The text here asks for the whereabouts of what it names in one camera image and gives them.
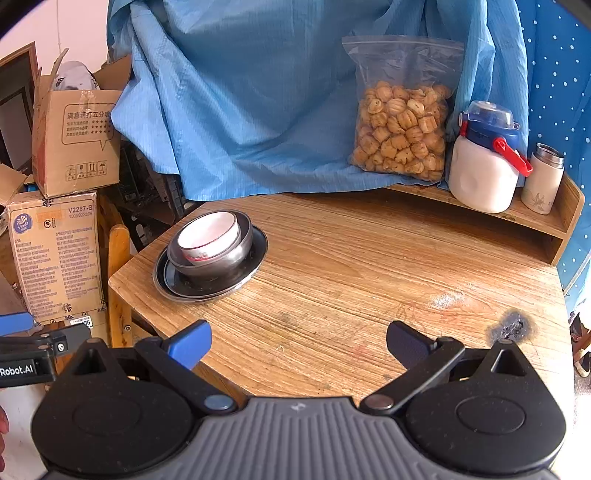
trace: open cardboard box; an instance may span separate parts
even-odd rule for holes
[[[94,73],[100,90],[53,90],[65,49],[49,75],[35,80],[33,176],[46,198],[119,181],[121,134],[111,111],[129,80],[131,58]]]

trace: white bottle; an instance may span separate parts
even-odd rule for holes
[[[452,195],[480,212],[507,210],[519,174],[531,172],[530,163],[515,150],[519,124],[509,109],[476,100],[460,113],[459,125],[447,180]]]
[[[521,201],[534,212],[548,215],[564,173],[564,157],[552,147],[538,143],[530,163],[534,171],[525,181]]]
[[[448,185],[464,205],[479,212],[503,212],[511,204],[518,178],[516,168],[498,153],[457,138]]]

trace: thermos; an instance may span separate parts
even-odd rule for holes
[[[538,143],[530,163],[534,171],[525,181],[521,201],[534,212],[548,215],[564,173],[564,156],[552,147]]]

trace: white bowl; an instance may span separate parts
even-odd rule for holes
[[[219,255],[240,236],[238,219],[232,212],[212,212],[189,222],[178,236],[178,247],[192,264]]]

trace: barcode label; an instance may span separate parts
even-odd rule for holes
[[[77,325],[78,323],[84,323],[88,328],[92,328],[92,319],[90,318],[90,315],[70,320],[70,325]]]

